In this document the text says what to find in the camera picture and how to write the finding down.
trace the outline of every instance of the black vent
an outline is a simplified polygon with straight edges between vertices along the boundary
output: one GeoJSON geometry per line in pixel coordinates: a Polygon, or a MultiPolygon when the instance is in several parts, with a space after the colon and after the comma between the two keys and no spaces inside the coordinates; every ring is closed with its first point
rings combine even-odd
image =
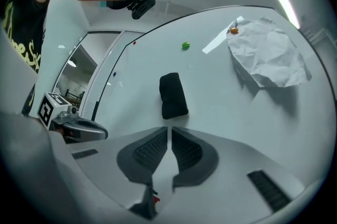
{"type": "Polygon", "coordinates": [[[145,169],[154,173],[167,150],[167,132],[162,132],[155,138],[138,147],[133,152],[135,161],[145,169]]]}
{"type": "Polygon", "coordinates": [[[98,153],[98,151],[96,149],[89,149],[89,150],[86,150],[86,151],[73,153],[72,155],[73,155],[74,159],[81,159],[81,158],[85,158],[85,157],[91,156],[91,155],[96,154],[96,153],[98,153]]]}
{"type": "Polygon", "coordinates": [[[172,130],[172,151],[178,162],[179,172],[196,165],[202,158],[202,148],[197,143],[172,130]]]}
{"type": "Polygon", "coordinates": [[[279,211],[291,202],[265,172],[254,171],[247,176],[274,212],[279,211]]]}

